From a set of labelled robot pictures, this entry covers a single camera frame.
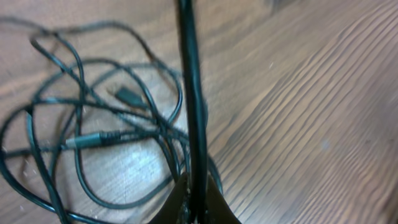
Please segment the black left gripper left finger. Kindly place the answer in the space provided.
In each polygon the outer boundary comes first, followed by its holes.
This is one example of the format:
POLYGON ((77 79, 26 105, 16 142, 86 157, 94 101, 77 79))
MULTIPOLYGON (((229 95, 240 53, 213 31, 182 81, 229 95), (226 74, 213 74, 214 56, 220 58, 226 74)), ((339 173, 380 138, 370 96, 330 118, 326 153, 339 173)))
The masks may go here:
POLYGON ((188 175, 184 172, 149 224, 186 224, 189 220, 188 175))

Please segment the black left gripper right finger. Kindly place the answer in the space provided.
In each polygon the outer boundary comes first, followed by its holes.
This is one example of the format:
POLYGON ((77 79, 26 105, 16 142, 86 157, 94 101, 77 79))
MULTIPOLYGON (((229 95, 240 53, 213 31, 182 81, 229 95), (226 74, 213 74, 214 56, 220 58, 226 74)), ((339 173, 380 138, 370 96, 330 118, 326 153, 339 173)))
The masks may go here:
POLYGON ((205 205, 205 224, 241 224, 224 200, 211 175, 208 175, 205 205))

